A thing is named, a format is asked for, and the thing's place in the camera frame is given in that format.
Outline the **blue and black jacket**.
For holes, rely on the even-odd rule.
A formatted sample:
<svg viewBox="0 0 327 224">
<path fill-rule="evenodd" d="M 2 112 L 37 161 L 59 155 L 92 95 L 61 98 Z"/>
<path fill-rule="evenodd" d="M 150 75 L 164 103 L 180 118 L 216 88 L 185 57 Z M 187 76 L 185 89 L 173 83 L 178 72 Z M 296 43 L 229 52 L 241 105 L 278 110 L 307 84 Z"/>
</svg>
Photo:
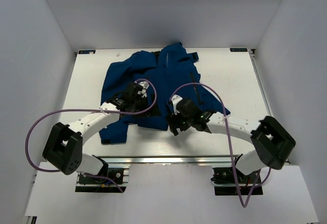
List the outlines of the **blue and black jacket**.
<svg viewBox="0 0 327 224">
<path fill-rule="evenodd" d="M 125 61 L 110 64 L 101 91 L 102 103 L 124 91 L 129 83 L 147 79 L 153 86 L 148 89 L 146 106 L 154 100 L 156 104 L 139 116 L 122 115 L 117 122 L 102 129 L 99 132 L 101 143 L 126 143 L 130 124 L 166 131 L 167 117 L 173 112 L 169 98 L 174 91 L 182 98 L 191 99 L 201 110 L 230 114 L 207 89 L 199 85 L 201 75 L 195 66 L 198 60 L 197 53 L 187 53 L 181 43 L 175 43 L 157 52 L 136 52 Z"/>
</svg>

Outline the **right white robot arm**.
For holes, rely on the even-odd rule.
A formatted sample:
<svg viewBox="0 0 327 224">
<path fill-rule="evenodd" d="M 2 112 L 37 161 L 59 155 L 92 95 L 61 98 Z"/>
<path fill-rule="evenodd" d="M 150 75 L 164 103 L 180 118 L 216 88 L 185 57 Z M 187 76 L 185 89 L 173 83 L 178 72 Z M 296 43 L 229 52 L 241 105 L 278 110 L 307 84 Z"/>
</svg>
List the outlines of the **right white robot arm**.
<svg viewBox="0 0 327 224">
<path fill-rule="evenodd" d="M 272 116 L 259 121 L 227 117 L 219 112 L 202 111 L 192 100 L 178 95 L 174 95 L 170 103 L 173 113 L 167 120 L 175 136 L 194 128 L 209 134 L 225 134 L 254 146 L 254 150 L 238 156 L 235 167 L 230 170 L 231 178 L 238 183 L 264 167 L 282 169 L 296 145 L 293 137 Z"/>
</svg>

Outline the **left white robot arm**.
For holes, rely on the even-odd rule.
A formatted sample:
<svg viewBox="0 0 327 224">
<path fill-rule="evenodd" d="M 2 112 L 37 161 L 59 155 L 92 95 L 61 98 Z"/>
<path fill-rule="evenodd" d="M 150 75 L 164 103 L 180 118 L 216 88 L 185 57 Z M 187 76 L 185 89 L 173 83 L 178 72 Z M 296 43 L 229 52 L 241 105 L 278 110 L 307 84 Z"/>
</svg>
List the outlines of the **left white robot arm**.
<svg viewBox="0 0 327 224">
<path fill-rule="evenodd" d="M 130 82 L 123 92 L 113 95 L 98 109 L 90 109 L 83 118 L 68 124 L 56 123 L 42 156 L 65 175 L 86 173 L 96 182 L 104 182 L 108 177 L 107 163 L 99 157 L 85 154 L 83 145 L 93 135 L 119 121 L 121 115 L 140 115 L 154 107 L 155 101 L 148 104 L 148 89 L 156 91 L 146 79 Z"/>
</svg>

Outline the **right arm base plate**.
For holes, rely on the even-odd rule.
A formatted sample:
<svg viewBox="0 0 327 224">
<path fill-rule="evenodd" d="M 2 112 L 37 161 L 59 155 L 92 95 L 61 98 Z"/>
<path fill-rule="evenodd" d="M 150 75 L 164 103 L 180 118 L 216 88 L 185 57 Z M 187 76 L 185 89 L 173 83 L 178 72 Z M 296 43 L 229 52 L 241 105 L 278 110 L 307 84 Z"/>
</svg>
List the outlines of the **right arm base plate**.
<svg viewBox="0 0 327 224">
<path fill-rule="evenodd" d="M 232 167 L 218 167 L 216 165 L 212 167 L 212 170 L 211 182 L 214 186 L 215 196 L 237 196 L 237 186 L 233 177 Z M 247 196 L 250 193 L 257 175 L 258 172 L 254 171 L 245 176 L 237 170 L 237 180 L 242 196 Z"/>
</svg>

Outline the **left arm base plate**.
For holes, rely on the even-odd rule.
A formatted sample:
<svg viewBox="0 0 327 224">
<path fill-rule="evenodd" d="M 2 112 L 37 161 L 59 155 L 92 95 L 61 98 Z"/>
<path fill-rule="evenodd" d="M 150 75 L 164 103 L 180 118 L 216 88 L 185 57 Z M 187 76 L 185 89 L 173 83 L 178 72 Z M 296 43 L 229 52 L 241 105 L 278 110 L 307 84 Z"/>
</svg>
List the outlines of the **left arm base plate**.
<svg viewBox="0 0 327 224">
<path fill-rule="evenodd" d="M 92 178 L 78 173 L 75 192 L 77 193 L 124 193 L 129 182 L 130 165 L 113 158 L 104 158 L 108 164 L 105 177 L 112 179 L 116 185 L 106 178 Z"/>
</svg>

